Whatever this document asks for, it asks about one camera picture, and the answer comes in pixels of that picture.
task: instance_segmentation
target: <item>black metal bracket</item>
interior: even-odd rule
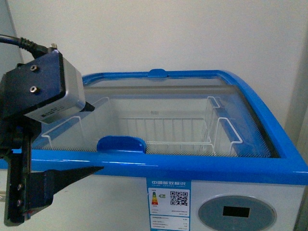
[[[17,226],[31,215],[50,206],[53,195],[66,186],[89,176],[103,167],[84,167],[69,170],[47,170],[31,173],[31,143],[33,133],[23,131],[22,152],[11,150],[1,156],[8,162],[4,224]]]

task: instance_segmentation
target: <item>white wire basket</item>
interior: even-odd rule
[[[92,104],[94,112],[43,132],[47,142],[35,148],[95,152],[99,139],[114,135],[143,139],[146,154],[237,156],[234,147],[243,143],[232,118],[218,116],[219,97],[101,97]]]

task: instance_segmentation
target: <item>energy label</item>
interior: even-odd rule
[[[190,181],[147,179],[151,231],[190,230]]]

